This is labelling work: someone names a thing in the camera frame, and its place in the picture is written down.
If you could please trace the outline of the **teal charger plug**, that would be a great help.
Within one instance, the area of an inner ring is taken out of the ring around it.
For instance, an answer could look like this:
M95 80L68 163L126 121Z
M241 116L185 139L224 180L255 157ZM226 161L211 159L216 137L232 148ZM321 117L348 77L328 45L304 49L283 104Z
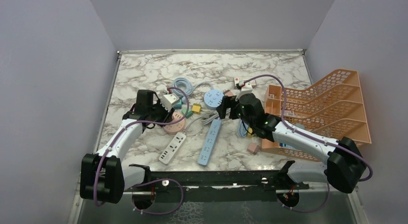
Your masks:
M179 100L173 107L177 109L182 109L183 102Z

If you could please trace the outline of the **yellow charger plug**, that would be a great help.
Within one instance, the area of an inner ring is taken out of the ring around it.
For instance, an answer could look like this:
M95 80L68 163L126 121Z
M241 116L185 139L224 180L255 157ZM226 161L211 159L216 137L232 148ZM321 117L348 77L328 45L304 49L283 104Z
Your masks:
M192 105L192 108L191 108L192 113L200 114L201 110L202 110L202 107L201 107L200 104L193 104Z

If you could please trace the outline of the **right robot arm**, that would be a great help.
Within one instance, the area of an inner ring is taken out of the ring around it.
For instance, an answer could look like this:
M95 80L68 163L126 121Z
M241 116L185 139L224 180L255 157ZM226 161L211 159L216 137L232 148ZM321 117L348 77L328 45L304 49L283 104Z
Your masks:
M271 142L287 144L312 155L325 168L312 167L309 170L290 166L278 175L278 184L285 189L299 182L328 183L343 193L351 193L358 182L372 177L372 168L362 157L355 142L343 137L336 140L300 129L285 119L266 113L262 103L253 93L240 98L224 96L216 108L221 119L230 110L230 119L241 119L248 124L255 135Z

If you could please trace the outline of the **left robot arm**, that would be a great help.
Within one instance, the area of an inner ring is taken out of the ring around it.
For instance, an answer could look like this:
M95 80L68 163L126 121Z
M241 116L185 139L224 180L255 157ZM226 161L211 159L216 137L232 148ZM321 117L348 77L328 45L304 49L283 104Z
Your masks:
M131 186L143 191L151 186L148 167L136 166L123 172L121 161L130 147L144 133L147 126L165 126L174 113L173 106L179 102L174 94L159 97L151 90L139 90L136 102L122 116L122 122L107 144L94 154L86 154L81 161L80 197L93 200L97 207L104 203L116 204L123 192Z

